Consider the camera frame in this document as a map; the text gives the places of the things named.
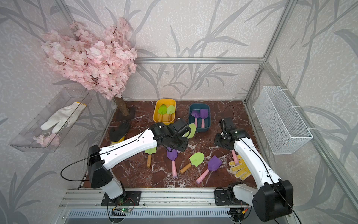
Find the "yellow plastic storage box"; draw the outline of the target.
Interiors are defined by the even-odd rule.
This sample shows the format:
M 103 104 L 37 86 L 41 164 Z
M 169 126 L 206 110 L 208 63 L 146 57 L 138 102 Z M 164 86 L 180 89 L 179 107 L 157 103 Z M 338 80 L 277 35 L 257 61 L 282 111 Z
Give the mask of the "yellow plastic storage box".
M 174 105 L 175 106 L 175 112 L 176 112 L 176 101 L 175 100 L 173 100 L 173 99 L 160 99 L 160 100 L 158 100 L 156 102 L 154 113 L 153 113 L 153 121 L 156 122 L 156 123 L 160 123 L 160 122 L 158 122 L 158 109 L 162 104 L 165 104 L 167 107 L 169 105 Z M 165 125 L 169 125 L 169 124 L 174 123 L 175 112 L 172 114 L 172 120 L 170 122 L 167 121 L 168 115 L 165 114 L 163 116 L 162 123 L 164 123 Z

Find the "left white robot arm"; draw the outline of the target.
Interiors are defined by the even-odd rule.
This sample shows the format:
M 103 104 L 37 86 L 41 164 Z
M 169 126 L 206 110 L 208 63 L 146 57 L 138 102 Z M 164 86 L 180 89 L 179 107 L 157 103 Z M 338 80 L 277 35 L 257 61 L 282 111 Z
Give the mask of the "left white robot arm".
M 121 182 L 113 175 L 112 168 L 120 162 L 157 146 L 169 147 L 184 152 L 188 139 L 196 132 L 194 123 L 187 124 L 178 119 L 170 125 L 155 123 L 142 133 L 115 145 L 102 147 L 94 145 L 89 148 L 87 168 L 90 186 L 100 188 L 109 199 L 115 200 L 125 196 Z

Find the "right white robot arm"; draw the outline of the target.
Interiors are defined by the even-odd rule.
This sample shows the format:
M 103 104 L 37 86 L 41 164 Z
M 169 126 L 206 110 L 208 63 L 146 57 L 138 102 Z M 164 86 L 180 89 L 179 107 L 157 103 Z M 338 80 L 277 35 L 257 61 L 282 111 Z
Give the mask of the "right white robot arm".
M 294 189 L 290 181 L 282 180 L 264 161 L 255 148 L 249 134 L 238 129 L 232 118 L 220 121 L 221 133 L 214 139 L 215 145 L 234 152 L 234 158 L 241 156 L 254 178 L 256 187 L 235 183 L 228 187 L 228 202 L 232 205 L 252 206 L 258 218 L 267 222 L 293 212 Z

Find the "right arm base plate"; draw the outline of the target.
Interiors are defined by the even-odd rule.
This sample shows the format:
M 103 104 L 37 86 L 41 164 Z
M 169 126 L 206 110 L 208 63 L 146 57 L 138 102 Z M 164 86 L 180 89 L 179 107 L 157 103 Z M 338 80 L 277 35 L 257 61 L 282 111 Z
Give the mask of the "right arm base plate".
M 235 197 L 232 189 L 216 188 L 214 191 L 215 205 L 240 205 L 247 206 L 248 204 Z

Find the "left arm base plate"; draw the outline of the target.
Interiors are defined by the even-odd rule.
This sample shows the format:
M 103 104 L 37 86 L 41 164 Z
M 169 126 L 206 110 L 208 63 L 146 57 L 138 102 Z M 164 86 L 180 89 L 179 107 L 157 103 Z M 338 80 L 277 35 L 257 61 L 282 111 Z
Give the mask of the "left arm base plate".
M 110 199 L 109 196 L 105 193 L 101 202 L 101 206 L 139 206 L 141 191 L 125 191 L 123 195 Z

